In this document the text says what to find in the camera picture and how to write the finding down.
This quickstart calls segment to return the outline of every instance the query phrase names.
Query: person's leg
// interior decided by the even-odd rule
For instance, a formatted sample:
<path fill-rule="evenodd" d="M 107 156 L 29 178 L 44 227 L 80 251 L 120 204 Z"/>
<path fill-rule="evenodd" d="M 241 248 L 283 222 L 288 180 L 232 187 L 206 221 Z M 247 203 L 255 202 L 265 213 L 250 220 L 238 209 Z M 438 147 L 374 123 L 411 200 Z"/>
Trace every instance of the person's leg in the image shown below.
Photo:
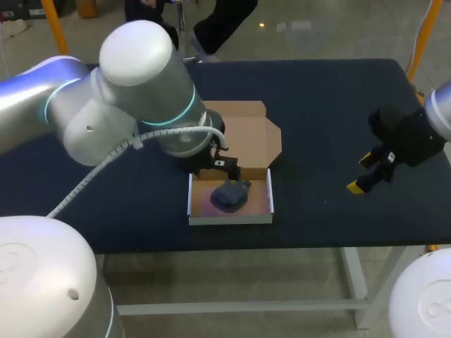
<path fill-rule="evenodd" d="M 194 35 L 208 54 L 214 54 L 257 7 L 258 0 L 216 0 L 213 13 L 194 26 Z"/>
<path fill-rule="evenodd" d="M 164 22 L 161 14 L 164 9 L 164 0 L 158 0 L 156 3 L 156 8 L 144 5 L 140 0 L 125 0 L 124 12 L 125 21 L 136 21 L 136 20 L 148 20 L 154 23 L 158 23 L 165 31 L 169 34 L 172 39 L 172 43 L 178 49 L 178 33 L 177 30 L 167 23 Z"/>

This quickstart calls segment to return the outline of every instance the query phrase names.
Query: open cardboard box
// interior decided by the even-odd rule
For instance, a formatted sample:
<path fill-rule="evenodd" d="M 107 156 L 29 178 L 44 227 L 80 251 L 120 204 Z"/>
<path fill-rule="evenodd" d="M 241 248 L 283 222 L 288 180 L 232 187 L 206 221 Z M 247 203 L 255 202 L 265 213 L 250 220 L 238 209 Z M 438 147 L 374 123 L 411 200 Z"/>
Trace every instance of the open cardboard box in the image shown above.
<path fill-rule="evenodd" d="M 208 109 L 221 114 L 228 151 L 221 155 L 238 158 L 241 180 L 250 180 L 247 203 L 234 213 L 217 209 L 211 193 L 227 180 L 219 170 L 190 175 L 188 217 L 190 225 L 262 224 L 273 221 L 270 164 L 282 151 L 280 129 L 266 118 L 261 101 L 205 101 Z"/>

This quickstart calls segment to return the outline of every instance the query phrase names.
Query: gray floor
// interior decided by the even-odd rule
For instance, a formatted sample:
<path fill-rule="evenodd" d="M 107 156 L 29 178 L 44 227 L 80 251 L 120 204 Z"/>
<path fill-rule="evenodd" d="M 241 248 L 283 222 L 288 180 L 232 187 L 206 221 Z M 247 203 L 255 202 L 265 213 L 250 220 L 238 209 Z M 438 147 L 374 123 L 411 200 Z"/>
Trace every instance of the gray floor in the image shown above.
<path fill-rule="evenodd" d="M 189 31 L 214 5 L 213 0 L 199 2 L 187 4 Z M 405 66 L 427 5 L 428 0 L 260 0 L 218 56 L 223 61 L 394 58 Z M 102 40 L 123 22 L 121 6 L 104 0 L 99 19 L 63 18 L 72 55 L 97 61 Z M 174 6 L 168 5 L 164 15 L 176 23 Z M 450 20 L 451 4 L 445 2 L 415 78 L 426 93 L 451 78 Z M 28 31 L 6 40 L 5 54 L 12 74 L 57 54 L 47 22 L 34 21 Z M 360 249 L 370 284 L 388 252 Z M 105 268 L 120 304 L 349 296 L 337 249 L 111 255 Z M 386 314 L 372 330 L 358 332 L 347 311 L 158 315 L 124 322 L 128 338 L 391 337 Z"/>

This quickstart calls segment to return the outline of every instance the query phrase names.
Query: table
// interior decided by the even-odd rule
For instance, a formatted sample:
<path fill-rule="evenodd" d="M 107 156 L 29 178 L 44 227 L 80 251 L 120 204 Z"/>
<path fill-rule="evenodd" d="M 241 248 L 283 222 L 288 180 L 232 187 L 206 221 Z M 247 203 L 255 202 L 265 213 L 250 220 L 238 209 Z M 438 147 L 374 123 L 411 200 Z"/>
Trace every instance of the table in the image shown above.
<path fill-rule="evenodd" d="M 124 315 L 287 309 L 359 309 L 369 327 L 386 305 L 400 271 L 420 244 L 451 241 L 451 175 L 445 154 L 368 196 L 346 190 L 364 170 L 358 160 L 375 144 L 367 117 L 383 104 L 419 106 L 391 60 L 263 61 L 188 65 L 206 100 L 262 100 L 282 130 L 283 154 L 272 168 L 272 225 L 190 227 L 187 174 L 149 142 L 130 150 L 60 214 L 98 254 L 137 251 L 346 247 L 354 299 L 123 306 Z M 0 215 L 46 215 L 86 174 L 54 136 L 0 158 Z M 397 246 L 368 293 L 355 246 Z"/>

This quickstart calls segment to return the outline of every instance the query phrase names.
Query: white cable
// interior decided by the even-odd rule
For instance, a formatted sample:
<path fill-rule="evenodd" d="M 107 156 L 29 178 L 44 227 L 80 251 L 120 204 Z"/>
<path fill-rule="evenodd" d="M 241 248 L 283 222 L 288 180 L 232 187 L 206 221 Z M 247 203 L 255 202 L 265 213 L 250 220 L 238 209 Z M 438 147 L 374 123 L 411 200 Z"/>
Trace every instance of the white cable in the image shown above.
<path fill-rule="evenodd" d="M 91 172 L 87 174 L 80 183 L 77 184 L 77 186 L 69 193 L 69 195 L 66 196 L 62 200 L 62 202 L 47 215 L 47 217 L 55 218 L 75 198 L 75 196 L 77 196 L 89 184 L 89 182 L 91 182 L 91 180 L 96 177 L 98 173 L 100 173 L 108 164 L 122 155 L 125 150 L 129 146 L 132 146 L 135 142 L 143 142 L 154 137 L 171 136 L 176 134 L 183 134 L 186 132 L 209 132 L 211 134 L 214 134 L 219 138 L 221 148 L 228 149 L 223 133 L 213 127 L 183 127 L 175 129 L 155 130 L 153 132 L 142 134 L 138 137 L 135 137 L 134 139 L 125 141 L 120 146 L 116 147 L 97 167 L 92 169 Z"/>
<path fill-rule="evenodd" d="M 3 23 L 0 22 L 0 46 L 1 46 L 1 60 L 3 61 L 3 66 L 5 67 L 6 77 L 9 78 L 9 68 L 6 63 L 5 57 L 5 46 L 4 46 L 4 36 L 3 36 Z"/>
<path fill-rule="evenodd" d="M 410 58 L 410 64 L 408 65 L 409 67 L 408 67 L 408 69 L 406 69 L 406 74 L 409 74 L 409 72 L 412 69 L 412 66 L 414 64 L 415 52 L 416 52 L 416 41 L 417 41 L 418 36 L 420 34 L 421 27 L 423 27 L 424 21 L 428 17 L 428 14 L 429 14 L 429 11 L 431 10 L 433 2 L 434 2 L 434 0 L 430 0 L 429 1 L 428 9 L 426 9 L 426 12 L 424 13 L 423 19 L 420 21 L 418 27 L 416 28 L 416 34 L 415 34 L 415 39 L 414 39 L 414 48 L 412 49 L 412 56 Z"/>

